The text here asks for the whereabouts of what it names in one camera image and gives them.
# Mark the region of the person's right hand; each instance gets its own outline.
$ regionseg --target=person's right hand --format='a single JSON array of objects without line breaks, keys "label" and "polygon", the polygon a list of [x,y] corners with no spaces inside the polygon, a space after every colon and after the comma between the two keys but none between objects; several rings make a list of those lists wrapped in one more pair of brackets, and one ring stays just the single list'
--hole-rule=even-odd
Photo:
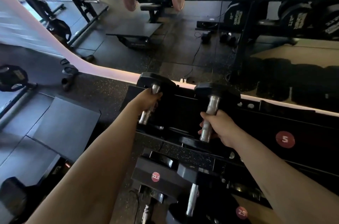
[{"label": "person's right hand", "polygon": [[222,110],[218,110],[217,115],[209,115],[206,112],[201,112],[200,115],[204,120],[211,123],[212,128],[216,132],[215,136],[219,137],[222,143],[228,147],[234,148],[236,139],[245,133],[234,123],[231,117]]}]

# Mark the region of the red circular label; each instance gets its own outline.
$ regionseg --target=red circular label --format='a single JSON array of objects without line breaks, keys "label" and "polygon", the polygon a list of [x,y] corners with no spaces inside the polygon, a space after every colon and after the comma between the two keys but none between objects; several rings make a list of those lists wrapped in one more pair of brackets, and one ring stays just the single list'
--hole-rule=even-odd
[{"label": "red circular label", "polygon": [[158,172],[153,172],[152,174],[152,181],[158,182],[160,180],[160,174]]},{"label": "red circular label", "polygon": [[280,131],[276,135],[277,143],[284,148],[292,148],[295,145],[294,136],[287,131]]},{"label": "red circular label", "polygon": [[247,211],[244,207],[241,207],[239,206],[237,209],[236,209],[236,213],[237,213],[237,216],[242,219],[242,220],[245,220],[247,219]]}]

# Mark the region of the dumbbell handle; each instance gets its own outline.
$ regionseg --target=dumbbell handle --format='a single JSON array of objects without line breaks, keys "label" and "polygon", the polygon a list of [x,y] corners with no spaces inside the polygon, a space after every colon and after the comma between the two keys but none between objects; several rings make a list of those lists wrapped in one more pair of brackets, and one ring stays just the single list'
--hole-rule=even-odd
[{"label": "dumbbell handle", "polygon": [[[210,103],[207,107],[206,113],[209,115],[215,115],[217,113],[219,107],[220,97],[211,95],[210,96]],[[200,136],[200,141],[209,143],[212,136],[212,126],[210,122],[204,120],[204,124],[202,126],[202,132]]]},{"label": "dumbbell handle", "polygon": [[189,193],[189,203],[187,205],[186,215],[189,217],[193,216],[193,211],[195,208],[195,203],[197,202],[198,198],[198,190],[199,186],[196,184],[192,184],[191,192]]},{"label": "dumbbell handle", "polygon": [[[158,85],[152,85],[152,94],[157,94],[160,91],[160,86]],[[150,115],[154,111],[155,105],[151,106],[147,111],[143,111],[141,118],[139,120],[139,124],[146,125],[148,122],[148,119],[150,118]]]}]

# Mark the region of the hand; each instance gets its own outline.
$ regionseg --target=hand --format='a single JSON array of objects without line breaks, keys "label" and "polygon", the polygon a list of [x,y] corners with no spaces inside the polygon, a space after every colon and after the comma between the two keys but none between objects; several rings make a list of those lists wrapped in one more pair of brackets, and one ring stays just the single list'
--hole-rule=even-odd
[{"label": "hand", "polygon": [[148,88],[138,94],[130,104],[137,109],[138,114],[142,114],[144,110],[148,110],[151,106],[157,104],[162,97],[162,92],[152,94],[152,89]]},{"label": "hand", "polygon": [[212,128],[216,132],[214,137],[219,137],[224,145],[234,148],[234,142],[245,132],[238,127],[234,121],[224,111],[218,110],[217,115],[209,115],[206,112],[200,113],[204,120],[211,123]]}]

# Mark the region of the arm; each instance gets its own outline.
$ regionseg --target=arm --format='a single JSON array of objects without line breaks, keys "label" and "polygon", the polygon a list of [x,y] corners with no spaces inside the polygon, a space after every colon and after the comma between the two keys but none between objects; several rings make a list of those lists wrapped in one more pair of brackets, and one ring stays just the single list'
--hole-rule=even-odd
[{"label": "arm", "polygon": [[339,197],[303,175],[219,110],[204,112],[224,145],[234,148],[284,223],[338,223]]},{"label": "arm", "polygon": [[26,224],[109,223],[132,151],[138,115],[160,99],[144,90],[96,138]]}]

